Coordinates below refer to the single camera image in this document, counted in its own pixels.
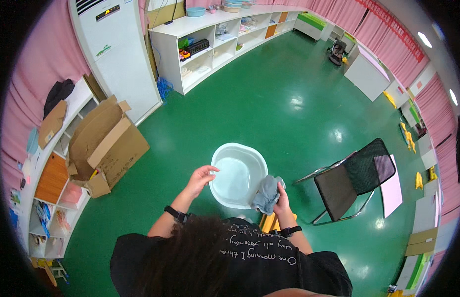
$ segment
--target stroller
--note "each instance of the stroller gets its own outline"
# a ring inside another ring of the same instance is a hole
[[[329,61],[340,67],[340,65],[342,64],[342,56],[344,55],[344,53],[346,53],[346,46],[347,45],[345,44],[345,42],[340,41],[336,38],[334,44],[332,44],[332,47],[327,48],[327,50],[331,51],[328,57]]]

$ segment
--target orange cabinet door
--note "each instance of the orange cabinet door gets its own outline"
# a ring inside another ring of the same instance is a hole
[[[269,26],[268,30],[266,31],[265,39],[267,39],[268,37],[273,36],[275,31],[276,31],[276,25]]]
[[[279,17],[279,22],[278,22],[278,23],[286,22],[287,16],[288,16],[288,12],[287,12],[287,11],[281,12],[281,16]]]
[[[56,203],[67,179],[68,173],[65,167],[65,160],[54,152],[51,153],[38,181],[35,197],[50,203]]]

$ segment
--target cardboard box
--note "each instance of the cardboard box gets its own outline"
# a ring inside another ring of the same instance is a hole
[[[90,191],[93,198],[111,191],[141,158],[149,145],[126,116],[131,108],[113,95],[102,101],[80,122],[68,145],[70,181]],[[95,169],[100,173],[93,175]]]
[[[408,241],[405,257],[420,254],[433,254],[436,245],[438,228],[429,229],[423,232],[413,233]]]
[[[61,129],[66,111],[67,102],[61,100],[42,121],[42,125],[38,130],[38,145],[41,149],[44,149],[50,139]]]

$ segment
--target gray cloth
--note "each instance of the gray cloth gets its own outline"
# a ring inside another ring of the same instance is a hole
[[[270,216],[273,214],[273,207],[279,200],[278,182],[286,188],[285,182],[281,177],[266,175],[261,181],[260,189],[251,202],[252,209],[259,209],[262,213]]]

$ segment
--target hand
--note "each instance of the hand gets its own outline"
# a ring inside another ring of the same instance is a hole
[[[189,183],[182,192],[185,192],[192,200],[197,198],[200,192],[202,192],[203,187],[209,184],[209,181],[213,181],[215,179],[214,174],[209,174],[210,171],[218,172],[220,169],[210,165],[197,168],[194,173],[192,173]]]
[[[286,194],[285,188],[281,186],[280,182],[278,182],[278,191],[279,191],[279,200],[274,205],[274,208],[273,208],[274,213],[277,216],[285,214],[285,213],[291,213],[291,216],[292,216],[292,211],[291,211],[291,208],[289,207],[288,195]]]

